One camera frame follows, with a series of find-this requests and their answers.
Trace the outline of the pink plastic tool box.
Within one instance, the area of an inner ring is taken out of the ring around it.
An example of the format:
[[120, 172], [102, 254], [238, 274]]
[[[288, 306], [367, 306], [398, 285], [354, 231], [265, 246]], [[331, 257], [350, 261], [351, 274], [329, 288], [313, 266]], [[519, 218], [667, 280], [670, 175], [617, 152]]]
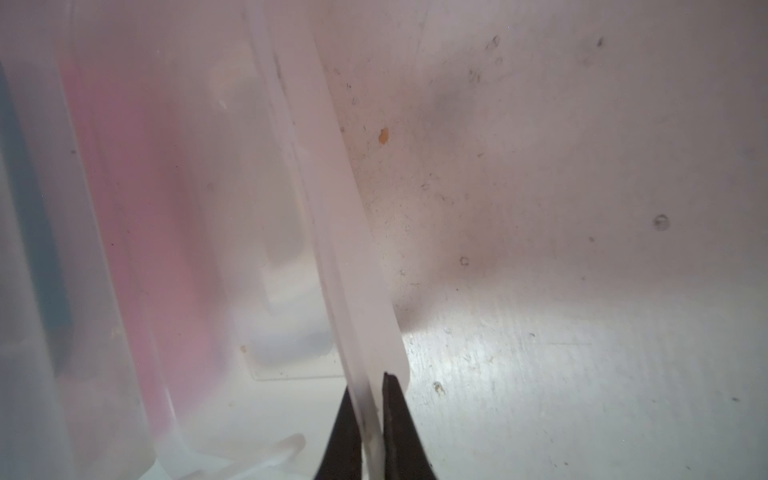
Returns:
[[314, 479], [409, 366], [302, 1], [5, 1], [74, 320], [54, 373], [1, 157], [1, 475]]

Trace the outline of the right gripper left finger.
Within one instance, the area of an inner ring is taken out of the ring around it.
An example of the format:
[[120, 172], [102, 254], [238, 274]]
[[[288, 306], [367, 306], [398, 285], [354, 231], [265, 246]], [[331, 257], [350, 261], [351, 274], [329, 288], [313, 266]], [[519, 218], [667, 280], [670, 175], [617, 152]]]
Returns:
[[315, 480], [361, 480], [361, 432], [349, 389], [342, 398]]

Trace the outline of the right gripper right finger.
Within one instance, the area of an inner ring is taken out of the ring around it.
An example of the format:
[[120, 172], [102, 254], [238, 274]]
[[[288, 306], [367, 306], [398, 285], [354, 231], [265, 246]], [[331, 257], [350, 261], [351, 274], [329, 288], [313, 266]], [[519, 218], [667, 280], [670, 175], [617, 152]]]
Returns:
[[400, 382], [385, 372], [382, 382], [384, 478], [387, 480], [436, 480]]

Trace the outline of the teal utility knife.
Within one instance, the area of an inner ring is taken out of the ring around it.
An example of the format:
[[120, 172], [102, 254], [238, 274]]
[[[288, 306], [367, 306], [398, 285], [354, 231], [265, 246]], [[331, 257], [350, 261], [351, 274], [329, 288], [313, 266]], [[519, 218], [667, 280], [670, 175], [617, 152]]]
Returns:
[[54, 373], [72, 355], [74, 320], [53, 229], [5, 72], [1, 73], [1, 157]]

